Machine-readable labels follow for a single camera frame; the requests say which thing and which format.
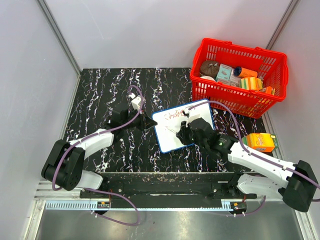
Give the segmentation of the blue framed whiteboard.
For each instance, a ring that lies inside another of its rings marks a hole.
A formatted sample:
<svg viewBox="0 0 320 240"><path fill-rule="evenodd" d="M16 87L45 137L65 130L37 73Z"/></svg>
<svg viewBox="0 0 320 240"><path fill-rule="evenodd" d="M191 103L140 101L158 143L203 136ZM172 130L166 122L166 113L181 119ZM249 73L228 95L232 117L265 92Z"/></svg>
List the blue framed whiteboard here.
<svg viewBox="0 0 320 240"><path fill-rule="evenodd" d="M182 111L184 109L191 110L193 108L200 113L200 119L207 121L211 125L212 129L215 128L212 110L207 99L201 99L170 107L152 114L152 119L157 122L154 129L158 145L162 153L169 153L189 146L181 144L180 140L176 137L176 134L169 131L166 127L172 128L178 132L180 130L181 122L187 120L187 117L183 115Z"/></svg>

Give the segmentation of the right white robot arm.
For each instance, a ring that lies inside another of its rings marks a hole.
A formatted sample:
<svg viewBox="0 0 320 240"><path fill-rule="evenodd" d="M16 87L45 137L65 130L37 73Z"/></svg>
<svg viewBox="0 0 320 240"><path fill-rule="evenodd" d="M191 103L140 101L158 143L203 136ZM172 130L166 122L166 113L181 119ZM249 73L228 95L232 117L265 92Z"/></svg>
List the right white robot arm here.
<svg viewBox="0 0 320 240"><path fill-rule="evenodd" d="M259 174L242 174L228 184L233 198L256 194L281 199L292 209L306 213L313 201L318 180L308 162L280 160L245 146L234 137L219 134L203 118L188 123L183 121L176 137L183 145L196 144L213 159L227 158L229 162L249 168Z"/></svg>

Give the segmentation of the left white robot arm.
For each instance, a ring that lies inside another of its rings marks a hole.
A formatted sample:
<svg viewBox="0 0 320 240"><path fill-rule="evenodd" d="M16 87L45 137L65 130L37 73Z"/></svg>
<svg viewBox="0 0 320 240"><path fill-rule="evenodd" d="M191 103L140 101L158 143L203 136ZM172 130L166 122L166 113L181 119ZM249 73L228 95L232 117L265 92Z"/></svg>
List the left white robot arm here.
<svg viewBox="0 0 320 240"><path fill-rule="evenodd" d="M71 191L90 189L98 198L107 195L104 178L93 171L84 170L85 159L117 143L127 129L148 130L157 125L144 110L114 110L102 128L85 137L66 141L57 140L42 168L41 176L51 182L52 189Z"/></svg>

